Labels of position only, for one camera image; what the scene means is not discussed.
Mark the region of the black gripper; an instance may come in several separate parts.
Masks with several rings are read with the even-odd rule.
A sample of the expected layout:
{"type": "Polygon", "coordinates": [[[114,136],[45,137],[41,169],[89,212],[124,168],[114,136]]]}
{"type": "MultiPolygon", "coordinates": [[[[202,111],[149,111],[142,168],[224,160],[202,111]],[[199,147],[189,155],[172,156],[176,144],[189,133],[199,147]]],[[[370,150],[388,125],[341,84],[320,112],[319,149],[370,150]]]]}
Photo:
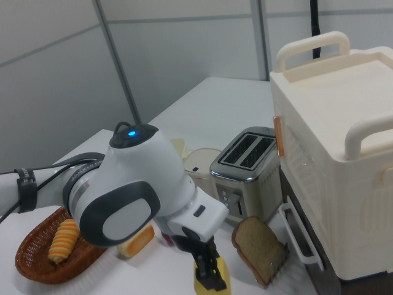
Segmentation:
{"type": "Polygon", "coordinates": [[[228,269],[220,257],[214,237],[207,242],[181,235],[171,237],[173,243],[181,251],[195,256],[194,290],[195,291],[227,291],[228,269]]]}

